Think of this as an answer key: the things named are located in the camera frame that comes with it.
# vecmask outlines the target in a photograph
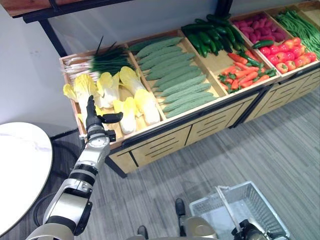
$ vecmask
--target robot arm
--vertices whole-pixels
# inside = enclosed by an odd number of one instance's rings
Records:
[[[93,185],[110,153],[110,141],[116,140],[115,132],[105,131],[102,123],[116,123],[122,117],[121,112],[97,116],[93,96],[89,97],[86,148],[47,207],[43,225],[26,240],[73,240],[84,231],[92,208],[89,200]]]

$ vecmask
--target white round table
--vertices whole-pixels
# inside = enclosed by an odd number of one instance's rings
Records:
[[[0,125],[0,236],[30,209],[46,184],[52,166],[47,134],[25,122]]]

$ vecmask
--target carrot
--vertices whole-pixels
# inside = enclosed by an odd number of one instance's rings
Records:
[[[249,68],[252,69],[253,71],[256,71],[256,72],[259,70],[259,68],[257,66],[250,66]]]
[[[246,66],[246,65],[242,64],[241,62],[235,61],[233,64],[236,65],[237,67],[239,67],[241,70],[248,70],[249,69],[249,66]]]
[[[225,89],[225,90],[227,90],[228,91],[228,86],[226,86],[225,84],[223,84],[222,82],[220,82],[220,84],[222,85],[222,87]]]
[[[227,69],[225,69],[222,74],[223,75],[228,75],[228,73],[230,73],[232,70],[234,70],[236,68],[236,66],[230,66]]]
[[[225,80],[225,82],[228,83],[228,84],[232,84],[232,83],[233,83],[233,80],[232,80],[231,78],[227,78],[227,79]]]
[[[247,88],[247,87],[251,86],[253,83],[254,82],[252,80],[246,81],[246,82],[242,82],[242,83],[240,83],[240,87],[244,89],[244,88]]]
[[[232,90],[236,90],[236,89],[238,89],[238,88],[239,88],[239,83],[238,83],[238,80],[235,79],[235,80],[233,80],[233,83],[232,83],[232,85],[231,85],[231,89],[232,89]]]
[[[248,57],[256,60],[257,62],[259,62],[259,60],[255,57],[255,55],[252,54],[251,51],[247,50],[247,51],[245,51],[244,53],[245,53],[245,55],[247,55]]]
[[[254,71],[255,71],[255,70],[249,68],[248,70],[238,71],[238,72],[235,72],[234,74],[235,74],[235,77],[236,77],[237,79],[240,79],[240,78],[242,78],[243,76],[248,75],[248,74],[250,74],[250,73],[252,73],[252,72],[254,72]]]
[[[263,75],[262,77],[260,77],[256,82],[254,82],[255,84],[263,82],[264,80],[269,79],[269,75]]]
[[[232,53],[232,52],[229,52],[228,53],[228,56],[234,60],[235,62],[239,62],[239,63],[242,63],[242,64],[246,64],[248,62],[247,59],[243,58],[242,56],[239,56],[235,53]]]
[[[246,77],[241,79],[239,84],[243,84],[245,82],[251,81],[251,80],[255,79],[256,77],[258,77],[258,73],[256,71],[253,71],[253,72],[249,73]]]

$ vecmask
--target white plastic basket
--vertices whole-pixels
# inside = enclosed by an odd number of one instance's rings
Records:
[[[219,239],[233,240],[231,231],[240,229],[239,223],[245,219],[254,220],[265,232],[290,236],[284,223],[253,182],[246,181],[232,187],[219,186],[216,190],[217,193],[194,201],[189,207],[193,216],[208,221]]]

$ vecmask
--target white wall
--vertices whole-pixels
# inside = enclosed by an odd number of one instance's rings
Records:
[[[234,0],[231,13],[299,0]],[[214,13],[217,0],[134,0],[53,17],[50,23],[68,54],[177,29]],[[38,22],[13,19],[0,6],[0,124],[34,123],[49,135],[76,128],[59,56]]]

